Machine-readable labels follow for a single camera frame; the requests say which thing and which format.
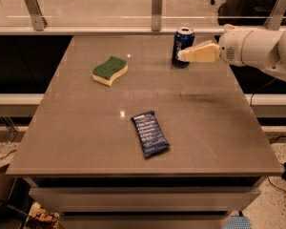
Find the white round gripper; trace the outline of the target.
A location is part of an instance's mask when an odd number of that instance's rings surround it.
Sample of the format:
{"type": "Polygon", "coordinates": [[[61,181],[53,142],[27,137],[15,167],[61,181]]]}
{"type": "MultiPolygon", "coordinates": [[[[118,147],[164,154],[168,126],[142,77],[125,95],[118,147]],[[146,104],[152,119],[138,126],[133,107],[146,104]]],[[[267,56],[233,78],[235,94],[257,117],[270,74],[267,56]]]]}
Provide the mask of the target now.
{"type": "Polygon", "coordinates": [[[194,47],[179,51],[178,59],[184,62],[209,63],[215,62],[220,56],[229,65],[242,67],[244,66],[242,61],[243,45],[252,31],[250,28],[226,24],[218,45],[212,40],[203,41],[194,47]]]}

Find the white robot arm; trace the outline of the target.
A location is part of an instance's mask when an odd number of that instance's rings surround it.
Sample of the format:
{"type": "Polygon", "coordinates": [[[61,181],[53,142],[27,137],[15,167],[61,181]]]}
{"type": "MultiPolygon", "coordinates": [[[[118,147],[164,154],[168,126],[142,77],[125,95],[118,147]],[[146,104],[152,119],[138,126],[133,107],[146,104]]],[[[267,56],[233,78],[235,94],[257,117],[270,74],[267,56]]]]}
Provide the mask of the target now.
{"type": "Polygon", "coordinates": [[[286,82],[286,30],[272,31],[231,24],[224,26],[218,43],[202,42],[177,53],[184,62],[215,62],[221,58],[237,67],[253,67],[286,82]]]}

